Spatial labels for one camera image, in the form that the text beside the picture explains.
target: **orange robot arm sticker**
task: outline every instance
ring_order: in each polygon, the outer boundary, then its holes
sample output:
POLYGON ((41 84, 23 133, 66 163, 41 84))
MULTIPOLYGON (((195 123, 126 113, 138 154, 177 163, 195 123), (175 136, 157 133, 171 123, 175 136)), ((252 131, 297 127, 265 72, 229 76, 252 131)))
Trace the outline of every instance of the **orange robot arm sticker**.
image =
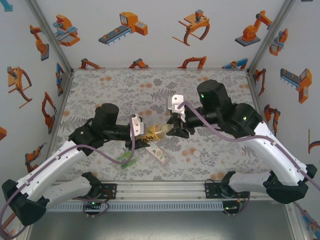
POLYGON ((41 38, 39 37, 38 33, 41 33, 41 29, 40 27, 33 27, 32 25, 30 25, 30 33, 34 35, 36 41, 35 41, 35 45, 36 45, 36 49, 38 49, 38 51, 40 52, 40 59, 41 61, 44 61, 46 59, 49 58, 49 44, 44 44, 41 40, 41 38))
POLYGON ((78 29, 72 26, 71 21, 67 17, 58 14, 53 26, 56 28, 54 35, 61 45, 70 47, 80 41, 78 29))
POLYGON ((320 146, 320 140, 310 142, 310 129, 308 130, 308 153, 310 154, 310 151, 312 148, 320 146))
POLYGON ((190 57, 190 58, 187 58, 186 60, 184 60, 184 62, 182 63, 181 66, 178 67, 178 69, 186 69, 188 63, 190 63, 190 62, 199 62, 197 68, 202 69, 206 63, 206 60, 207 60, 206 56, 204 56, 204 57, 190 57))
POLYGON ((264 115, 267 123, 269 123, 269 121, 271 120, 272 114, 273 114, 272 129, 274 130, 274 136, 276 137, 278 132, 278 121, 279 121, 281 112, 276 108, 271 108, 270 104, 267 104, 264 107, 264 115))
POLYGON ((174 38, 175 40, 178 40, 179 42, 187 45, 187 46, 190 46, 190 44, 188 43, 188 37, 191 35, 191 36, 194 36, 195 38, 199 39, 199 40, 203 40, 205 39, 205 37, 207 36, 209 30, 210 30, 210 19, 207 18, 205 15, 204 15, 204 12, 202 10, 197 10, 195 11, 194 14, 191 14, 189 16, 186 16, 184 18, 184 20, 186 22, 188 22, 189 24, 187 23, 184 23, 182 21, 178 21, 180 24, 182 24, 183 26, 186 27, 186 30, 185 30, 185 35, 183 37, 183 41, 180 40, 179 38, 173 36, 172 38, 174 38), (205 30, 203 32, 203 34, 201 36, 197 36, 195 34, 193 34, 193 32, 201 27, 205 27, 205 30))
POLYGON ((266 81, 266 69, 265 68, 262 69, 261 71, 255 70, 255 72, 253 74, 253 79, 254 79, 255 84, 257 84, 257 82, 260 80, 261 75, 262 75, 262 86, 261 86, 261 90, 259 92, 259 97, 265 91, 265 81, 266 81))
POLYGON ((54 102, 52 101, 51 97, 49 96, 49 94, 46 91, 44 92, 44 99, 42 101, 41 111, 44 116, 44 122, 48 127, 48 134, 50 134, 53 129, 53 126, 54 126, 54 122, 55 122, 55 118, 56 118, 56 114, 57 114, 57 109, 56 109, 56 106, 55 106, 54 102), (50 116, 46 112, 46 103, 47 102, 49 102, 49 104, 53 108, 54 115, 52 115, 52 116, 50 116))
POLYGON ((81 60, 81 67, 79 67, 79 69, 86 69, 88 65, 95 68, 95 69, 104 69, 104 67, 101 67, 101 66, 93 63, 92 61, 89 61, 86 58, 83 58, 81 60))
POLYGON ((99 42, 109 46, 110 43, 114 43, 122 36, 125 37, 126 34, 138 33, 143 36, 148 34, 148 25, 139 21, 138 16, 132 12, 121 12, 120 22, 120 26, 100 37, 99 42))
POLYGON ((265 10, 256 14, 255 18, 256 20, 254 25, 247 26, 243 30, 243 35, 235 39, 235 41, 238 44, 246 47, 246 46, 255 44, 257 42, 260 42, 261 39, 257 37, 257 32, 260 28, 261 23, 264 23, 267 26, 267 29, 269 29, 269 27, 272 24, 272 21, 269 18, 267 18, 265 10))
POLYGON ((298 91, 299 103, 303 104, 309 97, 309 87, 312 84, 312 74, 308 68, 306 68, 299 76, 289 72, 286 69, 281 68, 280 77, 287 84, 295 86, 295 90, 298 91))
POLYGON ((0 127, 0 141, 4 139, 7 136, 7 130, 4 128, 0 127))
POLYGON ((133 61, 133 63, 129 66, 129 69, 134 69, 136 66, 138 66, 140 69, 148 69, 149 68, 149 66, 147 64, 145 64, 141 58, 133 61))
POLYGON ((25 90, 27 90, 28 88, 30 88, 32 86, 31 80, 28 76, 28 74, 25 72, 25 70, 21 69, 20 67, 15 67, 12 68, 11 66, 9 66, 7 68, 7 73, 8 73, 8 87, 14 86, 13 89, 9 90, 8 93, 12 93, 13 91, 17 90, 22 98, 25 100, 25 103, 22 104, 20 108, 22 108, 24 105, 26 105, 27 103, 31 102, 32 98, 28 98, 25 94, 25 90), (22 77, 25 76, 29 86, 27 87, 23 87, 23 83, 22 83, 22 77))

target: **table surface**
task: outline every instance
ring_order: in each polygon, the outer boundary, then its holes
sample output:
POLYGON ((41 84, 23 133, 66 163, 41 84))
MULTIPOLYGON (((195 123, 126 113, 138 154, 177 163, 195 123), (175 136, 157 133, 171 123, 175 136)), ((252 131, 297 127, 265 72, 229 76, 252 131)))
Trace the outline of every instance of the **table surface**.
MULTIPOLYGON (((209 79, 223 83, 233 103, 254 106, 245 71, 77 70, 53 150, 58 150, 76 128, 94 117, 96 107, 103 103, 119 107, 117 124, 128 124, 131 114, 142 116, 147 126, 165 123, 170 115, 166 99, 183 94, 185 100, 198 107, 197 86, 209 79)), ((206 127, 197 128, 189 139, 167 136, 154 143, 169 155, 167 165, 161 165, 146 149, 138 149, 135 155, 139 161, 119 172, 114 163, 94 152, 64 172, 60 180, 73 180, 82 173, 92 172, 101 181, 203 181, 221 180, 228 171, 260 173, 269 170, 251 148, 243 143, 223 141, 206 127)), ((125 143, 120 141, 108 142, 100 150, 113 158, 127 151, 125 143)))

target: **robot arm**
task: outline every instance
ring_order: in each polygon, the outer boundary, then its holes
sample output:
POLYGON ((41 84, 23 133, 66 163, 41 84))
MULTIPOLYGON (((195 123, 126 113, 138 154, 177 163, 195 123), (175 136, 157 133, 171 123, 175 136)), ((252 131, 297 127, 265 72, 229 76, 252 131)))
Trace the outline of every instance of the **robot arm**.
MULTIPOLYGON (((39 167, 18 181, 7 180, 2 185, 5 199, 8 201, 16 194, 9 206, 24 226, 38 221, 46 209, 70 199, 86 196, 93 199, 100 194, 101 182, 87 172, 73 181, 52 186, 52 184, 74 164, 85 159, 94 150, 110 140, 125 141, 126 146, 134 149, 148 147, 141 140, 133 141, 145 132, 142 118, 131 116, 130 124, 116 124, 119 108, 105 103, 95 110, 94 118, 77 128, 69 139, 39 167)), ((119 164, 125 164, 131 157, 119 164)))
POLYGON ((255 16, 256 21, 254 23, 254 27, 256 28, 256 31, 259 30, 261 23, 264 23, 265 25, 267 25, 267 29, 269 30, 269 27, 271 26, 272 21, 269 18, 267 18, 265 14, 266 14, 266 11, 263 10, 255 16))
POLYGON ((228 97, 225 86, 215 80, 208 80, 197 87, 202 103, 201 107, 194 109, 191 105, 182 106, 182 95, 174 95, 168 100, 171 109, 171 118, 168 124, 173 129, 167 133, 169 136, 189 138, 195 133, 195 128, 214 128, 217 124, 220 130, 232 135, 235 139, 230 142, 244 142, 264 159, 271 172, 243 174, 229 171, 221 181, 221 191, 225 196, 232 196, 240 192, 267 193, 274 200, 288 204, 302 199, 307 193, 307 179, 302 172, 313 178, 317 172, 314 165, 305 165, 297 160, 270 132, 257 111, 246 103, 233 103, 228 97))

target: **purple cable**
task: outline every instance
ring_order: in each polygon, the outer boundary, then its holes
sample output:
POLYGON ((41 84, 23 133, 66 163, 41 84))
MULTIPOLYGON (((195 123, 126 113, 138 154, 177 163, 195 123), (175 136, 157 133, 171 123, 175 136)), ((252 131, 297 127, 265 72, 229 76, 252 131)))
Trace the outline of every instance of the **purple cable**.
POLYGON ((297 201, 295 201, 293 203, 300 210, 302 215, 304 215, 310 221, 310 223, 314 224, 318 229, 320 229, 320 225, 318 223, 316 223, 315 220, 311 219, 311 217, 304 211, 302 206, 297 201))
MULTIPOLYGON (((249 192, 248 194, 248 198, 246 199, 246 202, 244 203, 244 206, 241 208, 240 211, 238 211, 236 214, 233 214, 233 217, 239 216, 244 210, 246 210, 248 203, 250 201, 250 195, 251 193, 249 192)), ((225 209, 223 209, 223 212, 227 215, 227 217, 229 217, 231 214, 228 213, 225 209)))
MULTIPOLYGON (((12 201, 12 199, 14 199, 15 196, 17 196, 17 194, 25 187, 27 186, 27 184, 22 184, 21 187, 18 188, 17 191, 14 192, 14 194, 11 195, 11 197, 9 197, 8 201, 6 201, 6 203, 4 204, 4 207, 2 208, 1 212, 0 212, 0 221, 2 223, 2 218, 4 217, 5 211, 7 209, 7 207, 9 206, 10 202, 12 201)), ((2 228, 0 229, 0 237, 2 237, 3 239, 6 240, 10 240, 10 239, 15 239, 16 237, 18 237, 27 227, 24 226, 16 235, 14 236, 10 236, 8 235, 5 231, 2 230, 2 228)))
MULTIPOLYGON (((132 118, 129 118, 129 123, 130 123, 130 131, 131 131, 131 135, 135 136, 135 131, 134 131, 134 126, 133 126, 133 122, 132 122, 132 118)), ((58 156, 61 158, 64 154, 68 153, 69 151, 73 150, 73 149, 77 149, 77 148, 86 148, 86 149, 90 149, 93 150, 95 152, 97 152, 98 154, 102 155, 103 157, 105 157, 106 159, 110 160, 111 162, 115 163, 115 164, 119 164, 119 165, 123 165, 123 164, 127 164, 131 161, 131 159, 134 156, 134 152, 135 152, 135 148, 136 148, 136 141, 132 141, 132 151, 131 154, 129 156, 129 158, 126 161, 117 161, 114 160, 113 158, 109 157, 108 155, 106 155, 105 153, 103 153, 102 151, 89 146, 89 145, 85 145, 85 144, 79 144, 79 145, 75 145, 72 147, 69 147, 68 149, 62 151, 60 154, 58 154, 58 156)), ((28 183, 30 183, 36 176, 38 176, 43 170, 45 170, 50 164, 52 164, 55 160, 57 160, 55 157, 53 159, 51 159, 49 162, 47 162, 41 169, 39 169, 35 174, 32 174, 32 172, 30 173, 31 177, 27 180, 28 183)), ((23 184, 21 187, 19 187, 12 195, 11 197, 9 197, 9 199, 6 201, 6 203, 4 204, 1 212, 0 212, 0 223, 2 223, 5 211, 7 209, 7 207, 9 206, 9 204, 11 203, 12 199, 14 199, 14 197, 21 192, 22 189, 24 189, 27 186, 27 184, 23 184)), ((110 205, 107 202, 104 202, 102 200, 98 200, 98 199, 82 199, 82 198, 78 198, 77 200, 81 200, 81 201, 85 201, 85 202, 99 202, 99 203, 104 203, 107 204, 108 207, 101 211, 100 213, 98 213, 96 216, 102 215, 103 213, 105 213, 110 205)), ((0 237, 2 237, 5 240, 11 240, 11 239, 15 239, 16 237, 18 237, 24 230, 26 229, 26 226, 24 226, 16 235, 14 236, 8 236, 8 234, 2 230, 2 228, 0 229, 0 237)))
POLYGON ((100 200, 100 199, 83 199, 83 198, 80 198, 80 197, 75 197, 74 199, 75 200, 80 200, 80 201, 83 201, 83 202, 97 202, 97 203, 101 203, 101 204, 106 204, 107 205, 105 210, 103 210, 103 211, 101 211, 101 212, 99 212, 98 214, 95 214, 95 215, 88 215, 86 213, 86 206, 83 206, 82 207, 82 212, 87 216, 87 218, 90 217, 90 218, 94 219, 94 218, 96 218, 98 216, 101 216, 102 214, 106 213, 106 211, 108 211, 109 208, 110 208, 110 204, 108 202, 100 200))
MULTIPOLYGON (((270 143, 273 144, 274 140, 268 136, 262 136, 262 135, 255 135, 255 136, 247 136, 247 137, 243 137, 243 138, 238 138, 238 139, 234 139, 234 138, 230 138, 227 136, 224 136, 223 134, 221 134, 220 132, 218 132, 212 125, 210 125, 210 123, 208 123, 204 117, 202 117, 200 115, 200 113, 197 112, 197 110, 187 101, 184 101, 183 103, 181 103, 178 106, 178 109, 181 109, 184 105, 186 105, 200 120, 201 122, 203 122, 203 124, 210 129, 212 132, 214 132, 216 135, 218 135, 218 137, 220 137, 221 139, 228 141, 228 142, 232 142, 232 143, 239 143, 239 142, 244 142, 244 141, 248 141, 248 140, 252 140, 252 139, 265 139, 268 140, 270 143)), ((294 165, 294 167, 297 169, 298 172, 300 172, 306 179, 308 179, 308 181, 310 183, 312 183, 319 191, 320 191, 320 185, 318 185, 311 177, 309 177, 308 174, 306 174, 301 167, 296 163, 296 161, 287 153, 286 150, 284 150, 279 144, 275 143, 274 146, 276 146, 289 160, 290 162, 294 165)))

